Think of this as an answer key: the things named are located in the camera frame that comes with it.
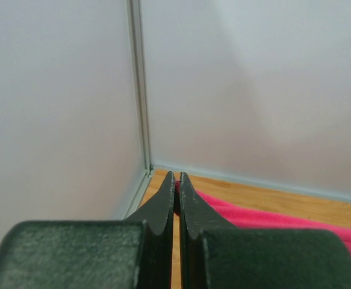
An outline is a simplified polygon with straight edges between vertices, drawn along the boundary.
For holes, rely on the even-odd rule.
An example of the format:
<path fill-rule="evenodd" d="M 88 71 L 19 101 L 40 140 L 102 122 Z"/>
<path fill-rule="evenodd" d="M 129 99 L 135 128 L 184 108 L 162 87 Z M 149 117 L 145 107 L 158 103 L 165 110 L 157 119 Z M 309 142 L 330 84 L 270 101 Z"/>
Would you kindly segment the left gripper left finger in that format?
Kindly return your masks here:
<path fill-rule="evenodd" d="M 123 220 L 33 220 L 0 244 L 0 288 L 170 288 L 175 176 Z"/>

